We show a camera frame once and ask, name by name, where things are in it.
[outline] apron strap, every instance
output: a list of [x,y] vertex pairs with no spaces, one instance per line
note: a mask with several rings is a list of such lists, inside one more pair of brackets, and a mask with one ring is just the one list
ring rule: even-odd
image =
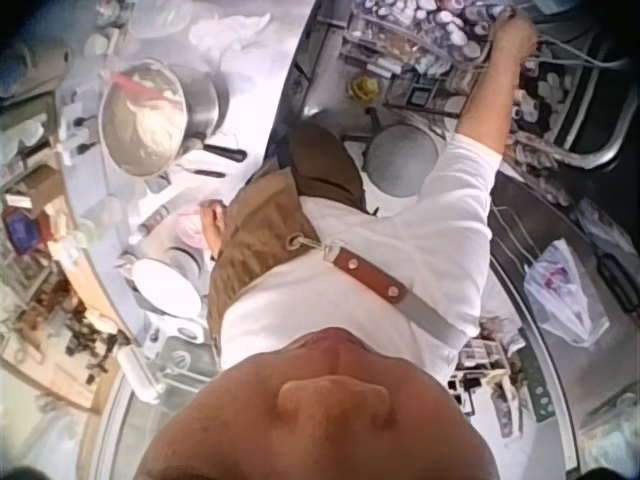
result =
[[324,258],[450,348],[459,350],[469,340],[469,335],[452,325],[402,282],[360,255],[344,247],[329,245],[325,248]]

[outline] hand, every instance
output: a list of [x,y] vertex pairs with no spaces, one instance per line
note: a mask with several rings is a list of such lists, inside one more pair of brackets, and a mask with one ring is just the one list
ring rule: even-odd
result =
[[522,13],[498,19],[493,43],[493,56],[507,57],[519,64],[536,48],[538,34],[529,17]]
[[222,234],[226,226],[227,207],[220,200],[209,200],[200,209],[202,234],[214,258],[222,245]]

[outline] white plate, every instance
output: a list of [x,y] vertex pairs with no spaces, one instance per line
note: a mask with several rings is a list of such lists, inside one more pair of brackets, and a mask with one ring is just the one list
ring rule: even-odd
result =
[[202,300],[196,288],[180,273],[159,260],[134,263],[131,278],[140,293],[156,308],[179,318],[197,317]]

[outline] pan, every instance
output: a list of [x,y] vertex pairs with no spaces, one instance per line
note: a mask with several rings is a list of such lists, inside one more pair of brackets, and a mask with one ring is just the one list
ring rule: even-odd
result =
[[114,74],[100,106],[102,144],[125,173],[150,178],[202,149],[236,163],[247,152],[206,145],[219,120],[218,96],[199,70],[147,59]]

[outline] white long sleeve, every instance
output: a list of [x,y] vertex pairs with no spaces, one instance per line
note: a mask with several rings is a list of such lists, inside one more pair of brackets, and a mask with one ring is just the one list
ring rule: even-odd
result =
[[[468,335],[478,331],[489,268],[489,193],[500,156],[456,136],[417,202],[375,218],[345,205],[302,197],[324,242],[341,241],[393,275]],[[393,306],[309,252],[247,288],[222,324],[222,366],[277,350],[323,328],[345,328],[377,351],[406,358],[445,382],[457,351],[414,327]]]

